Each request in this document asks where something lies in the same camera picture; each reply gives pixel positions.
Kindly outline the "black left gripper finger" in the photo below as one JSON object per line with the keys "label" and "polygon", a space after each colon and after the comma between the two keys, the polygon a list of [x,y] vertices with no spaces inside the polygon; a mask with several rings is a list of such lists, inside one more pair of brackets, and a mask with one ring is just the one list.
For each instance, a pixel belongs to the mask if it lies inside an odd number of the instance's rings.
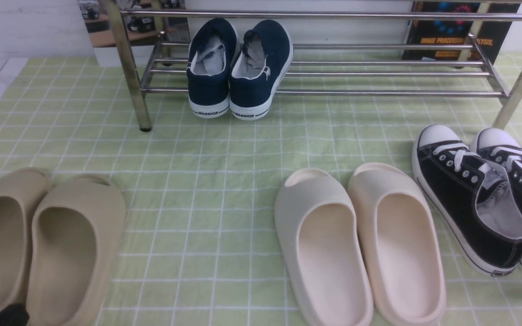
{"label": "black left gripper finger", "polygon": [[30,320],[25,305],[13,303],[0,311],[0,326],[26,326]]}

